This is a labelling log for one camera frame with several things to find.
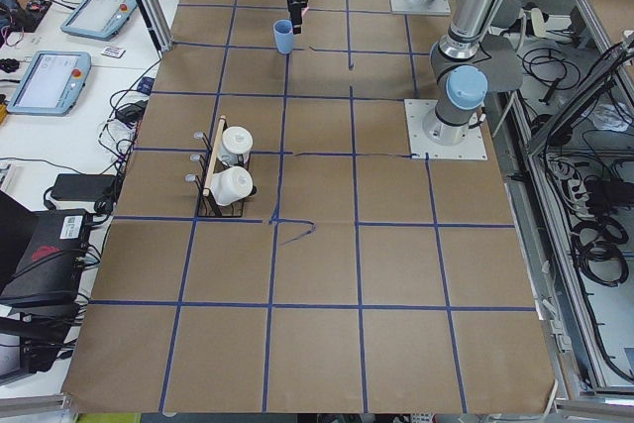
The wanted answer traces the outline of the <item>light blue plastic cup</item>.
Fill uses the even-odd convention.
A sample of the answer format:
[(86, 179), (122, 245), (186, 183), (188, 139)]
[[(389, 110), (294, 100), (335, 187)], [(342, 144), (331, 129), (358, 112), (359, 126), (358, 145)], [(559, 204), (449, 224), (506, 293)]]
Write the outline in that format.
[(292, 22), (288, 19), (280, 19), (273, 24), (272, 28), (277, 51), (281, 54), (291, 53), (294, 49)]

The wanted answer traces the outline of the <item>white ceramic mug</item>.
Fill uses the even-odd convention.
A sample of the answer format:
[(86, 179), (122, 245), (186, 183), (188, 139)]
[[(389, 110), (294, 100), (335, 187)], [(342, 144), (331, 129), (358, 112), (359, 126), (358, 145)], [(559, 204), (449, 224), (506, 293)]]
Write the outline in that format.
[(242, 165), (249, 161), (253, 136), (241, 126), (227, 128), (221, 137), (218, 159), (226, 165)]
[(237, 165), (214, 173), (210, 190), (219, 206), (231, 205), (257, 192), (251, 174)]

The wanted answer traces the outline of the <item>far teach pendant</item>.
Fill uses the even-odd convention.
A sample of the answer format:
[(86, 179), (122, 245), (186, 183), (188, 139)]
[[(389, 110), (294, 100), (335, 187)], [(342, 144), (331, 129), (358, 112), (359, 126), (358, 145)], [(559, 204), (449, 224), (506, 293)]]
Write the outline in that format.
[(60, 29), (71, 36), (106, 41), (118, 34), (136, 8), (136, 0), (83, 0)]

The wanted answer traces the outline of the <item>teach pendant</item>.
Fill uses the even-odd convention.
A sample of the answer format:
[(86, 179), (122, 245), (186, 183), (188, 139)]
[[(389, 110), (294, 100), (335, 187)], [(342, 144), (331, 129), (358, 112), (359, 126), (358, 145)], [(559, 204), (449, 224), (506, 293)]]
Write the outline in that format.
[(71, 36), (106, 41), (118, 34), (136, 8), (136, 0), (83, 0), (60, 29)]
[(18, 115), (65, 115), (75, 105), (91, 65), (91, 56), (86, 52), (36, 52), (7, 111)]

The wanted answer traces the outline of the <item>near teach pendant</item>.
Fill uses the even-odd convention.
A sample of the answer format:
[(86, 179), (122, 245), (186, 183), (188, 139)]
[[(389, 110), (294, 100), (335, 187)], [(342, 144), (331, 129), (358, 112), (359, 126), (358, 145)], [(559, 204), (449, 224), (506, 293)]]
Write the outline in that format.
[(18, 115), (65, 115), (75, 105), (91, 65), (91, 56), (86, 52), (36, 52), (7, 111)]

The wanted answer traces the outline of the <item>black power adapter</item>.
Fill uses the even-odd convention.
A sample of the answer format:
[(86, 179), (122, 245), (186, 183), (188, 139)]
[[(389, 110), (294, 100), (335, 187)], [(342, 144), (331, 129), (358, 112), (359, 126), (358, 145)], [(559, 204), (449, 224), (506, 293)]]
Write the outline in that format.
[(57, 176), (51, 191), (56, 201), (96, 201), (112, 191), (113, 174), (70, 174)]

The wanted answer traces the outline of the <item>black computer box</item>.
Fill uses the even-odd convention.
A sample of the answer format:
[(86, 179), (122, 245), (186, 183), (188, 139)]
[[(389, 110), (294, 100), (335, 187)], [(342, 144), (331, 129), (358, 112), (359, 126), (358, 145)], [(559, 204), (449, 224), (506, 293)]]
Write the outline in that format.
[(90, 219), (84, 209), (31, 211), (2, 193), (1, 303), (30, 308), (74, 302)]

